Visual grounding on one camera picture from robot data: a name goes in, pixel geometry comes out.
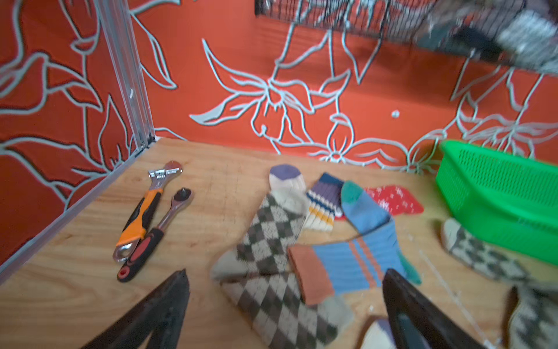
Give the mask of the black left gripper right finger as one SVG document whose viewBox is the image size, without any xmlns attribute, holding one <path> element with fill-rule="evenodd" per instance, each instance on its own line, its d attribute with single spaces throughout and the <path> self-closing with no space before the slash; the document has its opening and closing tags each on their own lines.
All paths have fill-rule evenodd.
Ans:
<svg viewBox="0 0 558 349">
<path fill-rule="evenodd" d="M 397 348 L 482 348 L 396 270 L 382 282 L 389 325 Z"/>
</svg>

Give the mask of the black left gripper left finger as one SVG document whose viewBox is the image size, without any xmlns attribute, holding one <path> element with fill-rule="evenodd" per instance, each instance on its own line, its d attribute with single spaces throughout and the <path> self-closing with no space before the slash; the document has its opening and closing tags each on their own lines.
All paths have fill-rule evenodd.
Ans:
<svg viewBox="0 0 558 349">
<path fill-rule="evenodd" d="M 176 348 L 190 298 L 185 269 L 175 271 L 157 288 L 85 348 Z"/>
</svg>

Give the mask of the blue striped sock orange cuff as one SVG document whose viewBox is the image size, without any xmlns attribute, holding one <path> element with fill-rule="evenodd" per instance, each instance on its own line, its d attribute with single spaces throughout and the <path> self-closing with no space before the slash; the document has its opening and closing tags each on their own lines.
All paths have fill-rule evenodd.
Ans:
<svg viewBox="0 0 558 349">
<path fill-rule="evenodd" d="M 288 248 L 305 303 L 318 305 L 334 295 L 382 287 L 389 269 L 420 285 L 421 276 L 400 248 L 392 215 L 352 181 L 344 183 L 340 199 L 344 216 L 359 237 Z"/>
</svg>

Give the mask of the cream striped sock purple toe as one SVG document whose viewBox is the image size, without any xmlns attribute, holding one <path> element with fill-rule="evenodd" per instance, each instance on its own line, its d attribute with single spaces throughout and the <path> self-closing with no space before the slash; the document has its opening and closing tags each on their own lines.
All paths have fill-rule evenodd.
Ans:
<svg viewBox="0 0 558 349">
<path fill-rule="evenodd" d="M 364 333 L 359 349 L 396 349 L 389 321 L 386 318 L 374 320 Z"/>
</svg>

